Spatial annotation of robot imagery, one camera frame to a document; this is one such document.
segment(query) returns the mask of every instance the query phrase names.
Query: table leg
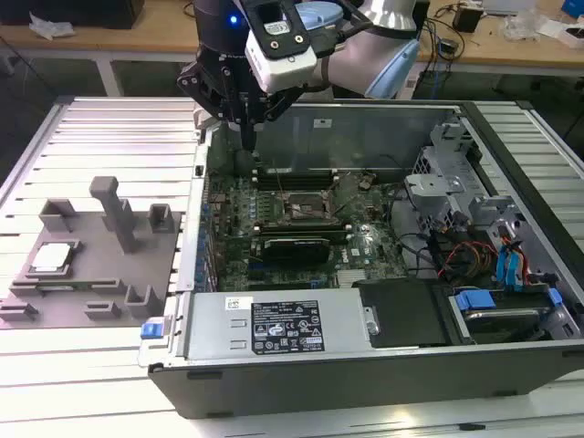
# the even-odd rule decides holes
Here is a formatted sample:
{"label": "table leg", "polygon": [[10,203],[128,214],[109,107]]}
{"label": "table leg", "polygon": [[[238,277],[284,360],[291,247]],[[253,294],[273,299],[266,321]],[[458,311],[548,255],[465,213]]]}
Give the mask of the table leg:
{"label": "table leg", "polygon": [[116,73],[113,71],[111,61],[108,59],[95,59],[95,63],[98,66],[99,75],[108,97],[118,98],[123,96],[123,89]]}
{"label": "table leg", "polygon": [[412,100],[413,92],[416,90],[418,79],[420,78],[424,68],[425,65],[422,62],[416,62],[413,65],[410,73],[408,73],[408,77],[403,83],[403,87],[401,87],[401,90],[398,91],[398,94],[395,96],[396,100]]}

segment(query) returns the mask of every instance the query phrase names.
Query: barcode sticker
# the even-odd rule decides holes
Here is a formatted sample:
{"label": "barcode sticker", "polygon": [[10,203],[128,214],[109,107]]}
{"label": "barcode sticker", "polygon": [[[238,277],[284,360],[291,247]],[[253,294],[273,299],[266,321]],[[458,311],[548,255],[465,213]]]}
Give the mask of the barcode sticker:
{"label": "barcode sticker", "polygon": [[225,310],[249,310],[253,302],[253,297],[225,297]]}
{"label": "barcode sticker", "polygon": [[332,127],[332,119],[314,119],[314,127],[315,128],[331,128]]}
{"label": "barcode sticker", "polygon": [[264,24],[264,29],[270,35],[281,35],[290,32],[290,27],[286,21],[275,21]]}

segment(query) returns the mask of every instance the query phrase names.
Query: sticker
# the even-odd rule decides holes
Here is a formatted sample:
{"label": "sticker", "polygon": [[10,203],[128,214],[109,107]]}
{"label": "sticker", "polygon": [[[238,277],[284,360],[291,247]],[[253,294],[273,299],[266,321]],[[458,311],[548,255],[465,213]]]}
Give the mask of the sticker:
{"label": "sticker", "polygon": [[275,21],[264,24],[264,29],[270,35],[281,35],[290,32],[290,26],[286,21]]}
{"label": "sticker", "polygon": [[253,297],[225,297],[225,310],[249,310],[253,302]]}
{"label": "sticker", "polygon": [[332,128],[332,119],[314,119],[315,128]]}
{"label": "sticker", "polygon": [[324,351],[318,302],[254,303],[252,351],[255,354]]}

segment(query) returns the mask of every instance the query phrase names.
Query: blue tab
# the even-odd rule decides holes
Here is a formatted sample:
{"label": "blue tab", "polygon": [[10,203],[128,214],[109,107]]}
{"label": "blue tab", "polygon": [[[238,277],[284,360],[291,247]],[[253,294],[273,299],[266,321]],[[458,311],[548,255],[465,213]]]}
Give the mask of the blue tab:
{"label": "blue tab", "polygon": [[471,307],[470,304],[468,304],[468,300],[466,299],[466,296],[463,292],[455,296],[454,299],[456,300],[458,308],[460,308],[462,311],[468,310],[468,308]]}
{"label": "blue tab", "polygon": [[162,330],[164,324],[161,322],[145,322],[142,324],[140,337],[142,339],[162,339]]}
{"label": "blue tab", "polygon": [[559,294],[559,291],[555,287],[551,287],[548,293],[549,299],[551,299],[551,302],[554,303],[554,306],[559,306],[564,302],[564,299],[562,298],[562,296]]}
{"label": "blue tab", "polygon": [[468,289],[463,290],[454,297],[458,308],[461,310],[479,309],[479,308],[496,308],[495,301],[491,297],[491,292],[486,289]]}
{"label": "blue tab", "polygon": [[470,308],[495,308],[495,301],[491,297],[491,292],[486,289],[469,289],[462,292]]}
{"label": "blue tab", "polygon": [[496,281],[503,281],[505,279],[505,261],[507,259],[507,252],[504,246],[499,250],[499,258],[496,261]]}
{"label": "blue tab", "polygon": [[516,288],[516,275],[517,268],[519,267],[519,255],[517,253],[511,253],[509,256],[509,266],[507,267],[507,275],[505,284]]}

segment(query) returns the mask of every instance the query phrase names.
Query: paper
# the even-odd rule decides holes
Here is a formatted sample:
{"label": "paper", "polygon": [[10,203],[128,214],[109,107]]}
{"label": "paper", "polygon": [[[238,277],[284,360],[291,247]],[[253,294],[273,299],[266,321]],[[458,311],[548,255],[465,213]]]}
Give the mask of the paper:
{"label": "paper", "polygon": [[30,14],[31,24],[28,25],[30,30],[41,35],[43,38],[52,41],[56,37],[71,37],[75,35],[73,25],[70,23],[53,23],[51,21],[41,20],[37,16]]}
{"label": "paper", "polygon": [[568,25],[565,23],[560,23],[556,20],[550,20],[549,18],[539,27],[538,33],[545,35],[547,37],[557,38],[561,32],[566,29]]}

